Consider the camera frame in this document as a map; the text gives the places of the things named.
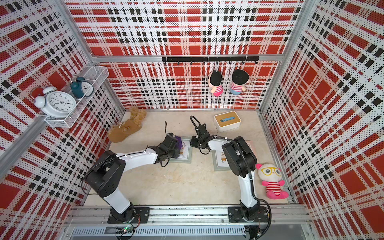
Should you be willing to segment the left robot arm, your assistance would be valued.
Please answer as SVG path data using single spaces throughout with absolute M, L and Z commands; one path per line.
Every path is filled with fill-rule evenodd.
M 181 148 L 181 138 L 168 133 L 162 143 L 142 151 L 125 154 L 105 151 L 86 173 L 85 182 L 111 206 L 113 219 L 121 223 L 129 222 L 136 213 L 134 204 L 119 190 L 123 173 L 146 165 L 160 164 L 165 167 L 163 162 L 178 158 Z

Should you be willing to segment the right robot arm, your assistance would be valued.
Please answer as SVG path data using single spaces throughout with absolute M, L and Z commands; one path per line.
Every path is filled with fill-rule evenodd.
M 240 211 L 242 218 L 253 221 L 261 211 L 261 204 L 254 188 L 257 158 L 242 137 L 229 139 L 210 135 L 206 124 L 195 126 L 196 136 L 191 146 L 200 150 L 221 151 L 225 154 L 231 171 L 238 177 L 241 191 Z

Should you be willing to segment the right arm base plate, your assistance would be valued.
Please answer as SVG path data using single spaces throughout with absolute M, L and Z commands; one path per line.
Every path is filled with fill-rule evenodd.
M 230 223 L 267 223 L 269 221 L 267 208 L 262 206 L 228 207 L 228 217 Z

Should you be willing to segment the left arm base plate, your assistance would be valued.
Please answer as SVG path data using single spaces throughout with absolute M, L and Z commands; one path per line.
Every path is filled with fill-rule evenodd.
M 151 208 L 148 207 L 128 207 L 122 214 L 111 208 L 108 224 L 146 224 L 149 219 Z

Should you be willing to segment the green picture frame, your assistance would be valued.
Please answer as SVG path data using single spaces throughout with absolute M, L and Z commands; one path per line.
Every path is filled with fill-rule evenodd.
M 180 156 L 176 159 L 170 159 L 171 163 L 190 164 L 192 161 L 192 147 L 191 138 L 181 137 L 182 148 L 180 149 Z
M 212 151 L 214 171 L 229 171 L 230 166 L 224 152 Z

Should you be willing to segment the purple cloth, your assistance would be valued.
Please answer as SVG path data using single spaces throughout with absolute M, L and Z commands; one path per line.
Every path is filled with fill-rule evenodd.
M 177 149 L 180 151 L 183 147 L 182 138 L 179 136 L 175 136 L 175 139 L 177 140 Z

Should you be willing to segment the pink picture frame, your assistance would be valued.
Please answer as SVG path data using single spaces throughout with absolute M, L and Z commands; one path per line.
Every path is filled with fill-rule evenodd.
M 255 156 L 252 141 L 246 141 L 246 143 L 247 143 L 248 147 L 250 148 L 250 153 Z

